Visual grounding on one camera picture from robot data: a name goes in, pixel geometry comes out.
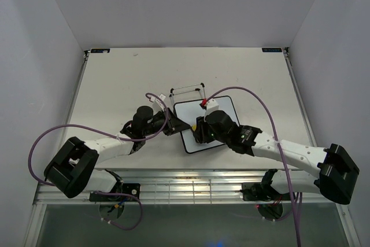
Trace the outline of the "small black-framed whiteboard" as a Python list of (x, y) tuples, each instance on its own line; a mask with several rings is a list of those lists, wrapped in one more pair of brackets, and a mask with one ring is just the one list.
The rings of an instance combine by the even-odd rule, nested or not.
[(215, 140), (204, 120), (206, 110), (201, 108), (201, 99), (178, 102), (174, 105), (174, 113), (190, 129), (181, 131), (184, 150), (188, 154), (198, 153), (204, 150), (223, 146), (222, 142)]

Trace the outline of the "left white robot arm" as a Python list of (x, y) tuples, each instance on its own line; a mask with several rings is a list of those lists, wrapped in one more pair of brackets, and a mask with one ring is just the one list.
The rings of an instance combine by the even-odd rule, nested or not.
[(89, 190), (101, 191), (109, 200), (117, 200), (123, 193), (123, 180), (113, 171), (96, 169), (97, 164), (137, 152), (151, 135), (163, 132), (171, 136), (190, 128), (168, 108), (154, 113), (151, 107), (141, 106), (119, 133), (127, 141), (117, 137), (90, 141), (71, 137), (47, 165), (44, 177), (68, 198)]

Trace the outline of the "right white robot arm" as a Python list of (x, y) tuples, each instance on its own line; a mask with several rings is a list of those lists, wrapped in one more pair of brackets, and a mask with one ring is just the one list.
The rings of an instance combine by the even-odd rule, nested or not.
[(242, 187), (246, 200), (288, 200), (289, 192), (293, 191), (321, 194), (342, 205), (351, 202), (360, 170), (341, 145), (319, 148), (285, 140), (277, 142), (257, 127), (237, 124), (222, 110), (198, 117), (191, 132), (198, 143), (219, 141), (236, 153), (297, 168), (289, 174), (284, 170), (267, 170), (260, 182)]

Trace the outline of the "metal whiteboard stand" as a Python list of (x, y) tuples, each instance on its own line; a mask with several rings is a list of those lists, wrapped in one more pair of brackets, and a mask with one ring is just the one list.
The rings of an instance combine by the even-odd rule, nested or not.
[(175, 97), (183, 94), (193, 93), (196, 92), (199, 95), (200, 99), (204, 99), (206, 97), (205, 85), (203, 83), (171, 88), (169, 99), (171, 100), (171, 104), (174, 105), (176, 103)]

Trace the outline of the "right blue table label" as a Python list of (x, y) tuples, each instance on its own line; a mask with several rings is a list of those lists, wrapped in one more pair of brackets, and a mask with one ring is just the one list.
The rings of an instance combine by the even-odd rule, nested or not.
[(261, 50), (263, 53), (282, 53), (283, 52), (281, 48), (276, 48), (276, 47), (263, 47)]

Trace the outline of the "blue table label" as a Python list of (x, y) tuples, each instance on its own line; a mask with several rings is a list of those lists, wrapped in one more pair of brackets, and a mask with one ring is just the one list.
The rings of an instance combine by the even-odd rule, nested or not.
[(106, 53), (110, 53), (110, 49), (102, 49), (102, 48), (99, 48), (99, 49), (91, 49), (90, 50), (90, 53), (91, 54), (106, 54)]
[(283, 52), (281, 48), (276, 48), (276, 47), (263, 47), (261, 50), (263, 53), (282, 53)]

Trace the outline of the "left blue table label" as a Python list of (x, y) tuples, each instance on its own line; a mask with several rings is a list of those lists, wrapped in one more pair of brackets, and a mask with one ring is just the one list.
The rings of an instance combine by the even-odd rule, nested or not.
[(106, 54), (106, 53), (110, 53), (110, 49), (102, 49), (102, 48), (99, 48), (99, 49), (91, 49), (90, 50), (90, 53), (91, 54)]

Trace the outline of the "aluminium frame rail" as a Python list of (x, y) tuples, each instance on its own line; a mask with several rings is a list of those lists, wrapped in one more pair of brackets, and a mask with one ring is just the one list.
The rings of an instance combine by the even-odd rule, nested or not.
[(140, 184), (144, 205), (256, 204), (244, 201), (243, 183), (261, 181), (264, 171), (123, 170), (117, 172), (125, 184)]

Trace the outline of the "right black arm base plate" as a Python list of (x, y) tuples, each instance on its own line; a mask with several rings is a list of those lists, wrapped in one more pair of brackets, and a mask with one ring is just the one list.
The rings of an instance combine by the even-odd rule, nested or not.
[(278, 193), (264, 183), (242, 183), (240, 192), (244, 201), (290, 201), (289, 193)]

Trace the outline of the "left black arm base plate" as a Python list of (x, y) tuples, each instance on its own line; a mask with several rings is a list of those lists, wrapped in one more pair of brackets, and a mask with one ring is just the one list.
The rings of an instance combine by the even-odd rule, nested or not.
[[(117, 183), (109, 191), (109, 193), (124, 193), (139, 198), (140, 195), (140, 183)], [(106, 196), (97, 194), (95, 192), (90, 193), (89, 201), (91, 202), (120, 202), (120, 201), (134, 201), (131, 197), (126, 196)]]

